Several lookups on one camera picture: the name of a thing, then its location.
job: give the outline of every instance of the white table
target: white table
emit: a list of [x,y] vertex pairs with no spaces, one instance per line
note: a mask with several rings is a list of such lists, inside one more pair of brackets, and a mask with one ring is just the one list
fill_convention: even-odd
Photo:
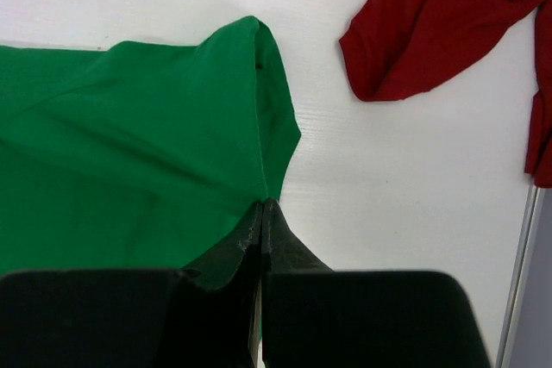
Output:
[[530,185],[532,19],[431,93],[368,104],[353,97],[336,43],[364,2],[0,0],[0,42],[196,44],[258,16],[281,48],[303,131],[282,197],[292,230],[336,269],[450,273],[494,359]]

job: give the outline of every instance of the folded cloth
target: folded cloth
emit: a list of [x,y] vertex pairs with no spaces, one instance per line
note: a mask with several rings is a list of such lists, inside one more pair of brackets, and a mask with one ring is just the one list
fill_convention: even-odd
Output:
[[279,198],[299,136],[254,17],[198,47],[0,47],[0,274],[185,265]]
[[515,22],[543,5],[536,23],[535,98],[526,171],[552,187],[552,15],[548,0],[367,0],[340,39],[349,82],[363,101],[431,90],[484,57]]

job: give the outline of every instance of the dark red fabric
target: dark red fabric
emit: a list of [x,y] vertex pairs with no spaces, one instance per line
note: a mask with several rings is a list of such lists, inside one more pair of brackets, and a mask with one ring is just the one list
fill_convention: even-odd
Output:
[[526,171],[552,187],[552,1],[367,0],[340,39],[349,82],[363,101],[431,90],[485,56],[515,22],[536,19],[536,71]]

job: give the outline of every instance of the green fabric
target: green fabric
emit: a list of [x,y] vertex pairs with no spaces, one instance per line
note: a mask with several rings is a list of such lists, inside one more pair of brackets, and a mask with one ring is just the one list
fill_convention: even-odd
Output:
[[299,136],[254,17],[198,47],[0,47],[0,274],[185,265],[279,198]]

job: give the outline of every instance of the black object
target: black object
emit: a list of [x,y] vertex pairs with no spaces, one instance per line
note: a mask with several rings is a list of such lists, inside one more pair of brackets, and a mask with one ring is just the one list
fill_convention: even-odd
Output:
[[268,200],[181,270],[0,279],[0,367],[251,368],[260,307],[268,368],[490,366],[454,279],[333,272]]

